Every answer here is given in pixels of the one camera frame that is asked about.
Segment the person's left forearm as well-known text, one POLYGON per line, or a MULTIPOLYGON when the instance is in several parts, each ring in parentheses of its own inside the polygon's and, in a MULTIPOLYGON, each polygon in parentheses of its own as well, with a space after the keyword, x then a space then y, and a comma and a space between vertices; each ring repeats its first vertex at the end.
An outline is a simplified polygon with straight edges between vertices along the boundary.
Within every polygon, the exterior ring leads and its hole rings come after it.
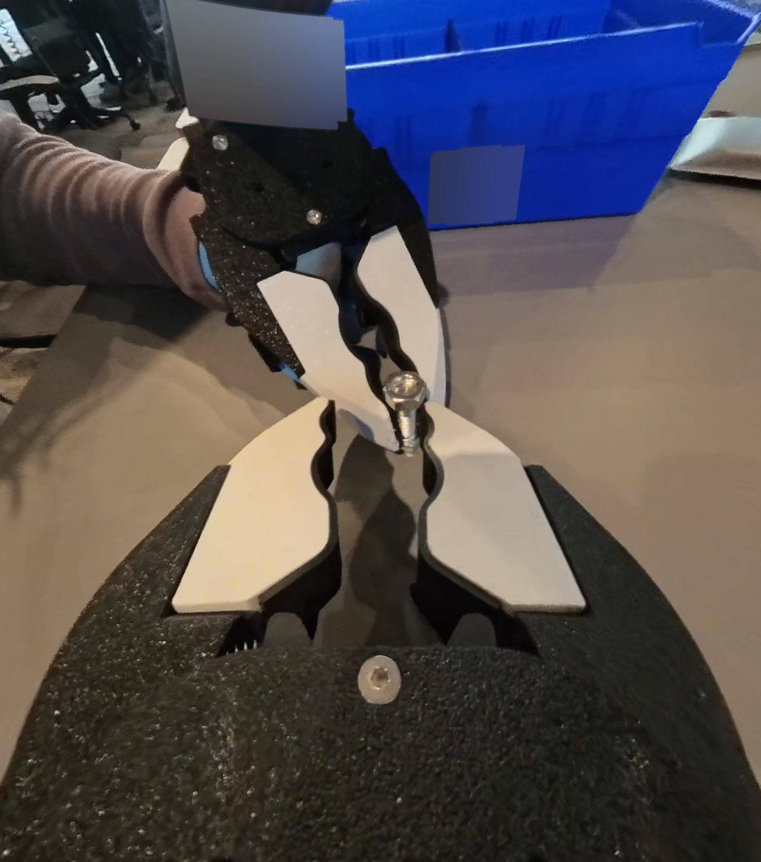
POLYGON ((178 289, 227 312, 177 172, 132 167, 0 110, 0 279, 34 286, 178 289))

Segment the silver hex bolt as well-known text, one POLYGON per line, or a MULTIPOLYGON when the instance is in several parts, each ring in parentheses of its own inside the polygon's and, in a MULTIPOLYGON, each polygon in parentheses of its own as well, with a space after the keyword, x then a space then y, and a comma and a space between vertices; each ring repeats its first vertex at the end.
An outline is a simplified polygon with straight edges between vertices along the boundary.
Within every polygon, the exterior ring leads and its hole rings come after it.
POLYGON ((427 383, 417 372, 392 373, 384 384, 386 404, 394 414, 400 442, 403 438, 417 436, 418 412, 429 395, 427 383))

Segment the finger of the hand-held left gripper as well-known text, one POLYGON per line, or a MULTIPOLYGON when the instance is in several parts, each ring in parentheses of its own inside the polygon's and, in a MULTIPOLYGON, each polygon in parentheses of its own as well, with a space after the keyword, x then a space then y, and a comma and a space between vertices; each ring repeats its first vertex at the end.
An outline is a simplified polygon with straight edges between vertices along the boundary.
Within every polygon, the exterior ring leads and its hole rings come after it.
POLYGON ((301 383, 333 401, 362 436, 398 452, 390 411, 372 389, 364 361, 343 338, 339 305, 327 282, 285 271, 260 281, 258 287, 296 353, 301 383))
POLYGON ((446 406, 448 355, 440 310, 397 227, 368 241, 356 265, 356 281, 381 312, 389 354, 401 369, 418 373, 429 401, 446 406))

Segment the black office chair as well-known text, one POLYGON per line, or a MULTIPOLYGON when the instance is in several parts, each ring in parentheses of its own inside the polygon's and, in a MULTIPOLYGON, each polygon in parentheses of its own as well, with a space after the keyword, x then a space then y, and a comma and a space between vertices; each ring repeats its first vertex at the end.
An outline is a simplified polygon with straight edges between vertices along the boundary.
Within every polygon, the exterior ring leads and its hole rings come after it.
POLYGON ((125 119, 125 101, 139 93, 159 101, 167 78, 155 2, 0 2, 0 102, 24 123, 55 133, 97 131, 125 119))

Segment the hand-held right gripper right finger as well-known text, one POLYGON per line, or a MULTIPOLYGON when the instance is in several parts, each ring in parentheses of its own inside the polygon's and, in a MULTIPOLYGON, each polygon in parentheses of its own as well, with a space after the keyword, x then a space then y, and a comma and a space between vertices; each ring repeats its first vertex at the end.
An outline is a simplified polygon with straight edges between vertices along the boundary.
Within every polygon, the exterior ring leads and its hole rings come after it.
POLYGON ((521 459, 440 404, 425 407, 426 562, 504 611, 577 614, 586 601, 521 459))

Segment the grey pouch with snap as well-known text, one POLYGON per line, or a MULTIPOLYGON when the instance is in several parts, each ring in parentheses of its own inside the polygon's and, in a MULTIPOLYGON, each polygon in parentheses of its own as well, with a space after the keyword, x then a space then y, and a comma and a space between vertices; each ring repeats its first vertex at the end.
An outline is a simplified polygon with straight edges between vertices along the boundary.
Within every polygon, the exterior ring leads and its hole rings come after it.
POLYGON ((698 120, 668 167, 688 176, 761 182, 761 117, 698 120))

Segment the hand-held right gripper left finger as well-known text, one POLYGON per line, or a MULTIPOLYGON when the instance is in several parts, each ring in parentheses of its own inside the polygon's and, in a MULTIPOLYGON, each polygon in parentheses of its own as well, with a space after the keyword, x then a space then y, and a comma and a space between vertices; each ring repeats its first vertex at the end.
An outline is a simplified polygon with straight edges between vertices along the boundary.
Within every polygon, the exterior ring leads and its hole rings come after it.
POLYGON ((334 404, 316 397, 249 441, 226 475, 172 597, 179 615, 258 612, 334 544, 334 404))

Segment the blue plastic bin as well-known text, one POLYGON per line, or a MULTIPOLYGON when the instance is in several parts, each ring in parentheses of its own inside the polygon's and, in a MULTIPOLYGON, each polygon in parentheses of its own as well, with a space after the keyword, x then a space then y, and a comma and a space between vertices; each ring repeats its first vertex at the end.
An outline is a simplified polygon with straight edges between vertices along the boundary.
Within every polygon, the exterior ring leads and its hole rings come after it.
POLYGON ((332 2, 348 106, 432 230, 626 216, 649 199, 761 6, 332 2))

